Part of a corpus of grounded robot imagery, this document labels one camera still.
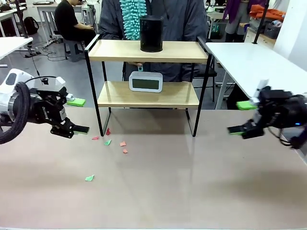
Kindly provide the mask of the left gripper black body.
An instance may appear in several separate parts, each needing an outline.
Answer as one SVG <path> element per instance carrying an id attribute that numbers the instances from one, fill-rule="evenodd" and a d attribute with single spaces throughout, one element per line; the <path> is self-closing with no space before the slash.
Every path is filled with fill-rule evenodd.
<path id="1" fill-rule="evenodd" d="M 58 125 L 67 115 L 64 104 L 67 102 L 67 89 L 63 86 L 59 91 L 31 89 L 28 122 L 35 124 L 48 123 Z"/>

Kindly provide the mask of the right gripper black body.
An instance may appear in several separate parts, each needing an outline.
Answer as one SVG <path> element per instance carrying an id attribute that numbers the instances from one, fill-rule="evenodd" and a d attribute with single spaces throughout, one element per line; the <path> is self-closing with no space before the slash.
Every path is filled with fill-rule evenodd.
<path id="1" fill-rule="evenodd" d="M 303 95 L 284 90 L 261 90 L 257 127 L 291 128 L 303 125 Z"/>

